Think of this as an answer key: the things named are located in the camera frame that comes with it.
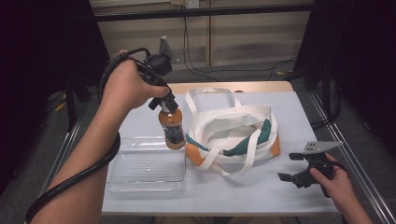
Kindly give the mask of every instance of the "bottle cap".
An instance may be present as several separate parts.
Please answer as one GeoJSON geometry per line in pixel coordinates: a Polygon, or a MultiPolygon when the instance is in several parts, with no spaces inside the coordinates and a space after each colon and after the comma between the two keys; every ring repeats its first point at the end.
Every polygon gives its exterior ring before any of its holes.
{"type": "Polygon", "coordinates": [[[161,102],[161,108],[163,109],[163,112],[170,113],[171,111],[166,107],[166,104],[164,101],[161,102]]]}

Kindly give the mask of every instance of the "green stripe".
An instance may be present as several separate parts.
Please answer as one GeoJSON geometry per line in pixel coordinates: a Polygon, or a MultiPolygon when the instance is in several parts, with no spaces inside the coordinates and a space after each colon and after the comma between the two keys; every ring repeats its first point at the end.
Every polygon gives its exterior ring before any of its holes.
{"type": "MultiPolygon", "coordinates": [[[[268,141],[271,133],[271,122],[269,119],[266,119],[264,121],[264,124],[262,125],[262,132],[260,133],[259,139],[257,140],[257,145],[264,143],[268,141]]],[[[224,151],[224,156],[237,156],[237,155],[245,155],[248,152],[248,141],[250,139],[250,136],[246,137],[244,140],[242,140],[238,145],[236,145],[234,148],[231,149],[223,149],[224,151]]],[[[188,143],[195,145],[196,147],[204,150],[204,151],[209,151],[207,147],[202,146],[201,144],[197,143],[195,140],[193,140],[188,134],[186,134],[186,140],[188,143]]]]}

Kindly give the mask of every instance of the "plastic bottle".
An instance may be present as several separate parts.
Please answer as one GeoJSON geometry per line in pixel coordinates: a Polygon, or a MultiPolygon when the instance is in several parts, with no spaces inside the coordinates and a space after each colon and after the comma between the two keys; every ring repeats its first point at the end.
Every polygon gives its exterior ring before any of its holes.
{"type": "Polygon", "coordinates": [[[175,113],[171,113],[164,103],[161,104],[162,110],[158,115],[158,120],[163,126],[163,132],[165,133],[166,145],[171,149],[180,149],[186,144],[184,138],[183,127],[181,125],[182,114],[180,109],[177,109],[175,113]]]}

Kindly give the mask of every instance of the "bottle label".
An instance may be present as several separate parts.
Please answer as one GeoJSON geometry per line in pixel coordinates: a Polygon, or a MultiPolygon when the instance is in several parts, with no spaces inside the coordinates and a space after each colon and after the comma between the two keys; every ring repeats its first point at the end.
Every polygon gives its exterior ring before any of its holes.
{"type": "Polygon", "coordinates": [[[181,125],[177,125],[175,127],[163,126],[163,131],[165,132],[165,137],[172,144],[177,144],[184,141],[184,133],[181,125]]]}

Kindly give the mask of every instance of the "bag handle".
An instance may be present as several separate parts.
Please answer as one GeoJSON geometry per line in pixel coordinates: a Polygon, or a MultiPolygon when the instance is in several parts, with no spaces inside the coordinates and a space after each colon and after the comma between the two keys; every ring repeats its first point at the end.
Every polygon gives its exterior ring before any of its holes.
{"type": "Polygon", "coordinates": [[[215,169],[217,172],[219,172],[221,175],[224,175],[224,176],[245,174],[253,166],[254,158],[256,156],[257,141],[259,140],[259,136],[260,136],[261,132],[262,132],[262,130],[257,129],[250,136],[248,144],[247,144],[247,159],[246,159],[244,167],[239,172],[228,173],[221,166],[219,166],[217,163],[213,162],[215,160],[215,158],[219,155],[219,152],[220,152],[220,149],[215,148],[215,147],[210,149],[204,162],[200,166],[198,166],[198,168],[202,169],[202,170],[207,170],[209,167],[212,167],[213,169],[215,169]]]}
{"type": "Polygon", "coordinates": [[[228,89],[223,89],[223,88],[202,88],[202,89],[194,89],[194,90],[188,90],[186,92],[186,102],[189,105],[189,108],[192,113],[197,112],[197,106],[195,105],[195,102],[192,100],[192,96],[197,94],[197,93],[210,93],[210,92],[224,92],[233,98],[233,106],[238,107],[241,106],[241,102],[236,99],[235,95],[228,89]]]}

